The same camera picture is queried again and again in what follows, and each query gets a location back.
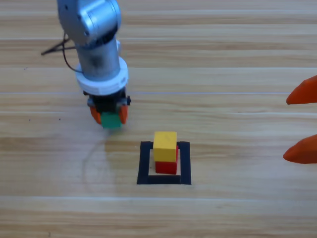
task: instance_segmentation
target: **yellow block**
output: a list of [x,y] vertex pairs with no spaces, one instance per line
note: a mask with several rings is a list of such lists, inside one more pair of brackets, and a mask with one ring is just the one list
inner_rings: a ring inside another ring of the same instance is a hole
[[156,131],[154,134],[154,161],[176,162],[177,133],[173,131]]

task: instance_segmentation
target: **black cable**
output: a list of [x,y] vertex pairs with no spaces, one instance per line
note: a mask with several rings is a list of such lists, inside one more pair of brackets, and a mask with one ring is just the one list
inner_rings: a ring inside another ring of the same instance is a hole
[[65,63],[67,64],[67,66],[72,70],[72,71],[75,71],[77,73],[83,73],[82,71],[78,71],[76,69],[74,69],[72,66],[70,66],[70,64],[68,63],[67,59],[66,59],[66,54],[65,54],[65,51],[66,50],[73,50],[73,49],[76,49],[75,46],[72,46],[72,47],[65,47],[65,43],[67,43],[68,41],[70,41],[69,38],[66,39],[66,33],[64,32],[64,36],[63,36],[63,40],[56,44],[55,46],[49,48],[48,50],[44,51],[41,53],[42,56],[46,55],[46,54],[50,54],[50,53],[53,53],[53,52],[59,52],[59,51],[62,51],[63,52],[63,57],[64,57],[64,60],[65,60]]
[[79,70],[76,70],[74,69],[72,66],[70,66],[70,64],[68,63],[67,59],[66,59],[66,55],[65,55],[65,39],[66,37],[66,33],[64,32],[64,37],[63,37],[63,41],[62,41],[62,51],[63,51],[63,56],[64,56],[64,60],[65,60],[65,63],[67,64],[67,66],[72,70],[72,71],[75,71],[77,73],[83,73],[82,71],[79,71]]

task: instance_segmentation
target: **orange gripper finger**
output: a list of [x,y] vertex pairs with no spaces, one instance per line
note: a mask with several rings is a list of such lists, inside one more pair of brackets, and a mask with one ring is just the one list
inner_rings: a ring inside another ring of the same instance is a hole
[[304,80],[288,96],[287,104],[317,103],[317,75]]
[[97,112],[96,108],[90,107],[90,112],[91,112],[91,115],[93,116],[93,118],[95,119],[95,121],[98,124],[101,124],[101,116],[100,116],[100,113]]
[[289,148],[283,158],[299,164],[317,163],[317,135],[307,137]]
[[128,106],[121,106],[119,111],[119,117],[122,124],[125,124],[128,119]]

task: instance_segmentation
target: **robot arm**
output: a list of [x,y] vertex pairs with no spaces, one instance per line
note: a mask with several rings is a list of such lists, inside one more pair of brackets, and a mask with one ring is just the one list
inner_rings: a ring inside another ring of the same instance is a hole
[[120,28],[121,12],[116,0],[57,0],[57,5],[62,28],[81,46]]
[[79,65],[76,78],[97,123],[118,127],[127,120],[129,75],[119,56],[115,35],[121,25],[116,0],[57,0],[60,24],[75,43]]

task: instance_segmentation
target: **black square outline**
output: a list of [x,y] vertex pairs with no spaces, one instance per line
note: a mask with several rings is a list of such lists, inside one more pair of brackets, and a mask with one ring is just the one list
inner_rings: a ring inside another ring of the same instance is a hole
[[180,175],[149,175],[150,150],[153,150],[153,142],[141,141],[140,162],[137,184],[192,184],[190,143],[177,142],[180,150]]

